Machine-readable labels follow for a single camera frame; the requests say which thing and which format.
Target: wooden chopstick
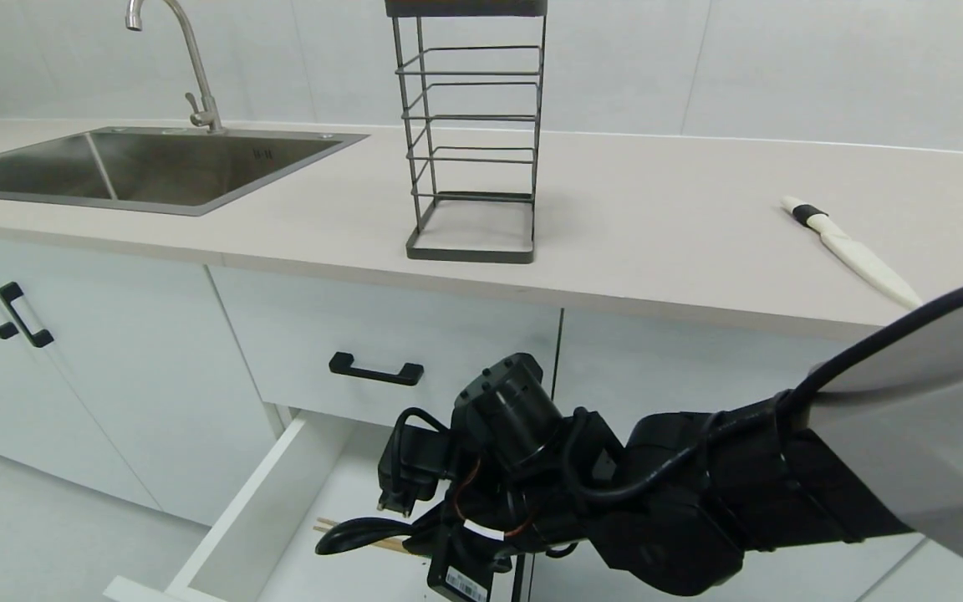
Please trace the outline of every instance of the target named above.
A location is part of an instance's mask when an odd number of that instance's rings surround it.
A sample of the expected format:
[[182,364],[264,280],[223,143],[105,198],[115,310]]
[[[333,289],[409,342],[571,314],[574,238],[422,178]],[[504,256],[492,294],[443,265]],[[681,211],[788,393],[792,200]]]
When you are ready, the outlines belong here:
[[[311,527],[312,529],[318,531],[318,533],[329,533],[330,528],[338,525],[336,521],[331,521],[331,519],[328,518],[318,518],[318,522],[321,523],[321,525],[314,525]],[[406,548],[404,548],[404,541],[398,540],[397,538],[383,538],[383,540],[375,541],[371,545],[374,545],[376,548],[390,549],[390,551],[393,552],[414,556],[412,553],[406,551]]]

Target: kitchen sink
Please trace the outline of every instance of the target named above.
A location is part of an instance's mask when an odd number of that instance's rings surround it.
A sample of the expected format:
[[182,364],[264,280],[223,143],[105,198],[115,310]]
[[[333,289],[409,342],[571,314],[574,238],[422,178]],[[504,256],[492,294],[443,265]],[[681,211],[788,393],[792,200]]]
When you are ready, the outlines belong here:
[[104,127],[0,153],[0,198],[202,216],[365,137]]

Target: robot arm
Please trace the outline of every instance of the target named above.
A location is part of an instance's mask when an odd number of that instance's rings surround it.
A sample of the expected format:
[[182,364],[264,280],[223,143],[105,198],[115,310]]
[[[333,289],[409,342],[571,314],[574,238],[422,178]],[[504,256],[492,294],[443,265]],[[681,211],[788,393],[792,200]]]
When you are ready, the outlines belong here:
[[745,552],[787,546],[920,530],[963,556],[963,289],[794,389],[646,416],[625,445],[597,412],[563,416],[541,379],[530,355],[512,355],[466,387],[450,427],[406,411],[379,464],[379,508],[409,515],[447,480],[442,502],[413,523],[341,523],[317,552],[408,536],[432,559],[429,585],[463,602],[477,602],[463,578],[489,589],[511,557],[561,557],[584,540],[610,568],[680,595],[723,583]]

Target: white knife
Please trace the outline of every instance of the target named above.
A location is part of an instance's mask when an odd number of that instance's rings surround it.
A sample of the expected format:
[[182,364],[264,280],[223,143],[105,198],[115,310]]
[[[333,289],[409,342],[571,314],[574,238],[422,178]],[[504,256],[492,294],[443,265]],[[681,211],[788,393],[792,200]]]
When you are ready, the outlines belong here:
[[792,196],[782,198],[782,206],[790,212],[794,220],[806,228],[812,228],[819,233],[819,240],[837,255],[842,263],[849,266],[857,275],[875,286],[880,293],[902,304],[907,309],[916,309],[924,304],[912,286],[899,277],[898,272],[883,263],[870,248],[853,240],[842,228],[839,228],[830,216],[823,211],[800,201]]

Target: countertop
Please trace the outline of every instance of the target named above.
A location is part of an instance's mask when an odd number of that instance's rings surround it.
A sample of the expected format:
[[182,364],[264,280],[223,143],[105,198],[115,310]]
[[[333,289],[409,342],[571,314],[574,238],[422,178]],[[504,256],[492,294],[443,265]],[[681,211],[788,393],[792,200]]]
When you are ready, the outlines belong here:
[[[0,152],[125,120],[0,120]],[[0,237],[565,308],[856,339],[903,309],[783,213],[827,211],[933,298],[963,285],[963,153],[547,133],[527,266],[417,262],[402,127],[233,123],[369,137],[203,217],[0,201]],[[501,132],[442,133],[455,144]]]

